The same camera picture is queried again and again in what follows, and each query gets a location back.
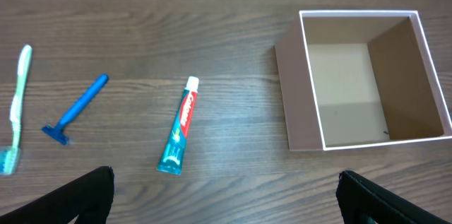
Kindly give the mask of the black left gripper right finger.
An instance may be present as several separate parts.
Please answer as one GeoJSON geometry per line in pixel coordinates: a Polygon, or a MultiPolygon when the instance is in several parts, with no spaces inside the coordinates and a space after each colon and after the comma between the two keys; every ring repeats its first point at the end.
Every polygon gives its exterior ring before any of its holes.
{"type": "Polygon", "coordinates": [[[352,170],[339,174],[335,195],[345,224],[448,224],[352,170]]]}

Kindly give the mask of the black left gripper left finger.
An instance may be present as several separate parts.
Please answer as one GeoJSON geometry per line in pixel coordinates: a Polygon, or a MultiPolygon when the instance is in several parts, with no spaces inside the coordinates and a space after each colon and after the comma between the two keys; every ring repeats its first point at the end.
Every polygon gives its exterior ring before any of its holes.
{"type": "Polygon", "coordinates": [[[114,172],[101,166],[1,217],[2,223],[106,223],[114,172]]]}

